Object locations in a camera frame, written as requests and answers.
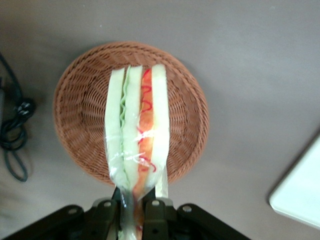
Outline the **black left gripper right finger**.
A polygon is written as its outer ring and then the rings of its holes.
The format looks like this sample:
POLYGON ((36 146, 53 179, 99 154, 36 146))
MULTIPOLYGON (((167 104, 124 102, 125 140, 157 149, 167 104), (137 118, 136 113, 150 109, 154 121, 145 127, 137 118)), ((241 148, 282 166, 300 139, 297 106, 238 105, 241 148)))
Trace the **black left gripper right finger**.
POLYGON ((144 200, 143 240, 169 240, 168 221, 173 201, 169 198, 153 198, 144 200))

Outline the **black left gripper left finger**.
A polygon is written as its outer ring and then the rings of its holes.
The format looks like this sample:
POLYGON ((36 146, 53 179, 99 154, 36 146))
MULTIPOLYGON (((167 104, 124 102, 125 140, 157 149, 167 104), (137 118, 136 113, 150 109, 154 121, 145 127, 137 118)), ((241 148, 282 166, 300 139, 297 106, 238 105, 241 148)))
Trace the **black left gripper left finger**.
POLYGON ((92 240, 118 240, 120 228, 120 190, 116 187, 111 197, 96 200, 92 205, 92 240))

